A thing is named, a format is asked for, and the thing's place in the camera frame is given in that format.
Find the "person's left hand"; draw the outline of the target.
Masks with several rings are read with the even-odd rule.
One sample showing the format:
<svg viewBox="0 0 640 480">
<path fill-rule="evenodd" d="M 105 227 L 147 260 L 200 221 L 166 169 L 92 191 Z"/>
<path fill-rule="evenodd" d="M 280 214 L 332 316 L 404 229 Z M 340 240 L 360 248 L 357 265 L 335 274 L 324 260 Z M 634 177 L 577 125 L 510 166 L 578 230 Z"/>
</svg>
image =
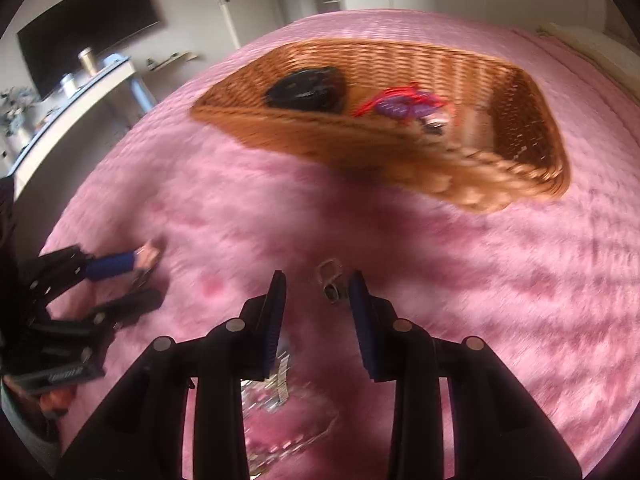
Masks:
<svg viewBox="0 0 640 480">
<path fill-rule="evenodd" d="M 66 415 L 76 396 L 76 386 L 28 393 L 11 376 L 2 377 L 2 412 L 21 437 L 55 441 L 58 438 L 58 420 Z"/>
</svg>

